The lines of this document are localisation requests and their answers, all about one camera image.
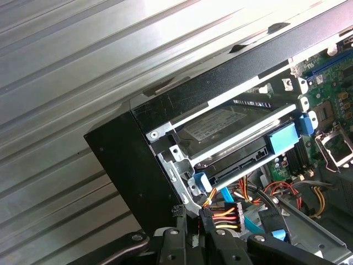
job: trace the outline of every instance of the electronic component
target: electronic component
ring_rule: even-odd
[[[351,57],[353,55],[353,49],[344,51],[336,56],[333,56],[331,59],[327,60],[326,62],[318,65],[317,67],[312,68],[309,72],[307,72],[307,77],[308,80],[311,80],[312,77],[317,75],[318,73],[326,70],[327,68],[330,68],[337,63],[346,60],[347,58]]]
[[[337,97],[342,100],[345,100],[346,98],[348,98],[348,93],[347,92],[338,93]]]
[[[328,134],[317,136],[315,141],[324,158],[327,160],[328,155],[336,167],[341,167],[353,159],[353,143],[340,125]]]
[[[316,106],[314,111],[318,118],[319,129],[323,129],[331,125],[335,120],[330,101],[325,101],[322,104]]]
[[[342,71],[342,73],[343,73],[343,78],[344,79],[346,79],[346,78],[350,77],[351,75],[353,75],[353,65],[348,67],[348,68],[346,68],[346,69],[344,69]]]
[[[351,103],[347,102],[343,105],[343,109],[349,109],[351,107]]]

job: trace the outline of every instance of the metal bracket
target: metal bracket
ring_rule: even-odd
[[[194,202],[181,177],[182,174],[187,172],[192,176],[195,173],[194,168],[191,166],[190,160],[184,156],[178,145],[172,146],[169,150],[171,150],[175,161],[167,162],[164,159],[162,153],[159,153],[157,157],[160,160],[165,172],[169,176],[174,189],[179,194],[181,201],[185,205],[185,208],[188,211],[199,215],[201,206]]]

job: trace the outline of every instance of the blue expansion slot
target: blue expansion slot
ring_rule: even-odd
[[[319,72],[322,72],[323,70],[326,70],[327,68],[330,68],[332,65],[343,61],[344,59],[349,58],[350,56],[353,55],[353,49],[350,49],[348,51],[342,52],[339,55],[334,56],[332,59],[328,60],[327,62],[323,63],[322,65],[315,67],[308,71],[307,73],[307,80],[312,79],[316,74]]]

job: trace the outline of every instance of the yellow wire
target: yellow wire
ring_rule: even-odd
[[[321,200],[322,200],[321,211],[320,211],[320,213],[318,213],[318,215],[320,215],[320,214],[322,214],[322,212],[325,210],[326,202],[325,202],[325,197],[324,197],[324,195],[322,194],[320,188],[317,188],[317,192],[318,192],[318,194],[321,196]]]
[[[225,215],[227,215],[227,214],[230,214],[232,211],[234,211],[235,210],[235,208],[234,207],[232,207],[232,208],[230,208],[228,211],[225,211],[224,213],[221,213],[221,214],[215,214],[214,216],[215,217],[220,217],[220,216],[225,216]]]
[[[237,225],[216,225],[216,228],[238,228]]]
[[[247,201],[250,201],[249,200],[249,197],[248,197],[248,187],[247,187],[247,177],[243,177],[243,182],[244,182],[244,197]]]
[[[317,188],[317,187],[314,187],[312,190],[313,190],[313,192],[316,194],[316,196],[317,196],[318,199],[319,199],[320,208],[319,208],[319,210],[318,210],[318,212],[317,212],[316,214],[313,214],[313,215],[309,216],[310,218],[317,218],[317,217],[320,215],[320,213],[322,213],[323,201],[322,201],[322,198],[321,198],[320,194],[319,194],[318,191],[316,190],[316,188]]]
[[[206,199],[206,201],[204,202],[204,204],[202,205],[202,207],[205,207],[207,205],[209,205],[209,203],[211,202],[211,199],[213,198],[213,196],[216,193],[216,189],[213,189],[210,193],[210,196]]]

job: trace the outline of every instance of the black metal panel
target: black metal panel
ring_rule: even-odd
[[[129,111],[85,139],[147,235],[174,226],[180,201]]]
[[[353,0],[263,43],[132,110],[149,131],[353,25]]]

